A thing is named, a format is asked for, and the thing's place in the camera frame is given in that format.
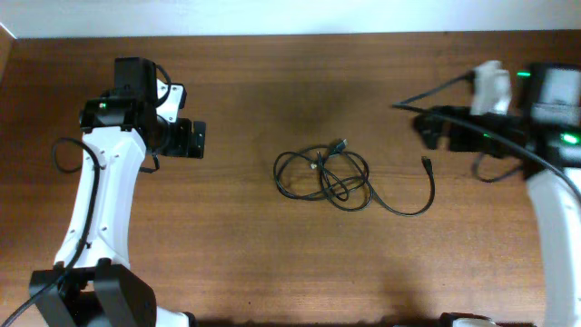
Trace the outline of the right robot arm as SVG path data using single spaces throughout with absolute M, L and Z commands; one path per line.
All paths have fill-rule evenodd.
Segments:
M 471 84 L 469 106 L 414 106 L 413 129 L 428 149 L 442 137 L 451 152 L 475 153 L 481 159 L 513 157 L 519 164 L 497 177 L 521 173 L 537 218 L 546 285 L 546 326 L 580 323 L 580 67 L 532 63 L 517 73 L 519 113 L 508 111 L 510 74 L 489 61 L 458 77 Z

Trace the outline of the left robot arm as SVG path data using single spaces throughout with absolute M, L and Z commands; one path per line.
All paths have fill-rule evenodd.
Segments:
M 160 157 L 201 159 L 206 124 L 179 117 L 187 93 L 155 62 L 114 61 L 114 84 L 80 113 L 80 182 L 64 241 L 49 270 L 33 272 L 30 298 L 49 326 L 195 326 L 162 308 L 131 271 L 128 232 L 139 173 Z

